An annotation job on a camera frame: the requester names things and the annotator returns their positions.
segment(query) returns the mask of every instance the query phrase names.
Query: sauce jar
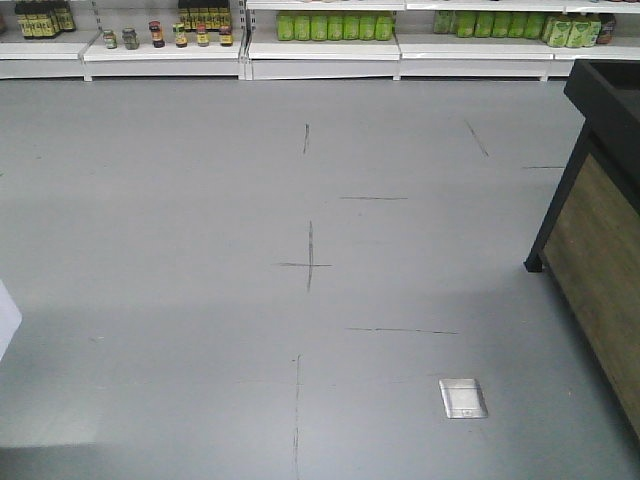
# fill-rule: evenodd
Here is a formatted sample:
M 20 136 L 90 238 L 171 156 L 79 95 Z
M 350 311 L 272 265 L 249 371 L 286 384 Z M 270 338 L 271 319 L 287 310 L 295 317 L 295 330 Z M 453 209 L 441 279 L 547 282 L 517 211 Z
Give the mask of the sauce jar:
M 102 39 L 104 40 L 104 46 L 108 49 L 118 48 L 118 40 L 116 40 L 116 34 L 113 30 L 103 30 Z
M 187 34 L 185 33 L 184 23 L 173 24 L 173 35 L 176 39 L 176 47 L 184 48 L 187 46 Z
M 162 36 L 162 25 L 160 22 L 153 21 L 149 22 L 149 31 L 151 32 L 151 40 L 153 42 L 153 46 L 155 48 L 164 47 L 164 38 Z
M 198 24 L 198 28 L 196 29 L 196 39 L 198 41 L 199 47 L 208 47 L 209 46 L 209 32 L 207 32 L 207 25 L 204 23 Z
M 122 41 L 127 50 L 136 50 L 140 46 L 135 29 L 127 27 L 122 30 Z

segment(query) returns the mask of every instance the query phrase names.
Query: metal floor plate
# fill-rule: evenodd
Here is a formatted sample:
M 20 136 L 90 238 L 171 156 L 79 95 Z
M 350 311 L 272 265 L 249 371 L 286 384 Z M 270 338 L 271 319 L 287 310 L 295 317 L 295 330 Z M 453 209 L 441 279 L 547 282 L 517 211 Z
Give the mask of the metal floor plate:
M 480 384 L 474 378 L 443 378 L 440 392 L 448 418 L 487 418 Z

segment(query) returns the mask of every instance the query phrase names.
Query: white shelf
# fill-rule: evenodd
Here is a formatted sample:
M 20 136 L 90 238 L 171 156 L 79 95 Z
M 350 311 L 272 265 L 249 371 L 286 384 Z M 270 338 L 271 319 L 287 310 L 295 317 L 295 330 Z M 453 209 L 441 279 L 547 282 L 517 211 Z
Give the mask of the white shelf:
M 596 45 L 591 48 L 553 48 L 556 60 L 576 60 L 578 58 L 640 60 L 640 38 L 613 37 L 609 45 Z
M 379 42 L 279 42 L 274 31 L 255 31 L 249 46 L 251 60 L 388 60 L 400 59 L 395 39 Z
M 406 9 L 563 12 L 566 4 L 567 0 L 406 0 Z
M 249 10 L 383 10 L 405 9 L 405 0 L 338 0 L 322 2 L 318 0 L 247 0 Z
M 566 12 L 576 13 L 632 13 L 640 14 L 640 3 L 610 2 L 600 0 L 590 2 L 589 0 L 566 0 Z
M 61 33 L 51 40 L 26 40 L 19 31 L 0 35 L 0 60 L 78 60 L 95 31 Z
M 222 47 L 219 43 L 211 41 L 208 47 L 199 47 L 195 41 L 195 34 L 187 34 L 189 44 L 184 48 L 178 48 L 170 40 L 165 39 L 163 48 L 154 48 L 151 37 L 139 36 L 140 47 L 136 50 L 127 50 L 118 38 L 118 48 L 108 49 L 101 38 L 89 47 L 83 58 L 86 63 L 91 62 L 136 62 L 136 61 L 160 61 L 160 60 L 237 60 L 240 56 L 242 37 L 234 39 L 233 46 Z M 212 40 L 217 41 L 217 34 L 212 35 Z
M 397 34 L 403 59 L 551 60 L 553 50 L 538 40 L 458 38 L 455 35 Z

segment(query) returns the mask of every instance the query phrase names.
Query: condiment bottle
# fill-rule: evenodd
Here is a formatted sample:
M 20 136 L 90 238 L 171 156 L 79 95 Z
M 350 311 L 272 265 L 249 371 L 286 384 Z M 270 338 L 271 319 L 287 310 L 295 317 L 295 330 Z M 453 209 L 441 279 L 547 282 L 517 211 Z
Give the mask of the condiment bottle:
M 149 22 L 149 31 L 151 32 L 151 40 L 155 48 L 164 47 L 164 38 L 162 36 L 162 25 L 157 20 Z
M 185 33 L 184 23 L 173 24 L 173 35 L 176 40 L 176 47 L 184 48 L 187 46 L 187 34 Z
M 218 32 L 220 45 L 223 47 L 231 47 L 233 45 L 233 35 L 231 34 L 231 25 L 220 25 Z
M 113 30 L 103 30 L 102 39 L 104 40 L 104 46 L 108 49 L 118 47 L 118 41 L 116 40 L 116 34 Z
M 196 40 L 198 41 L 199 47 L 208 47 L 209 46 L 209 32 L 207 32 L 207 25 L 205 23 L 198 24 L 196 29 Z

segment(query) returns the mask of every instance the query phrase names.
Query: gray floor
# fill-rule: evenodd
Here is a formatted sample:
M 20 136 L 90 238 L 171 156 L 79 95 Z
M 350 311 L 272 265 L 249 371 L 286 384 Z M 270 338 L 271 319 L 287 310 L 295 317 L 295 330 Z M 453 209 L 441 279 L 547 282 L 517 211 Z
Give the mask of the gray floor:
M 521 263 L 582 122 L 562 88 L 0 83 L 0 478 L 640 477 Z M 310 222 L 308 285 L 280 264 Z M 447 420 L 442 377 L 489 418 Z

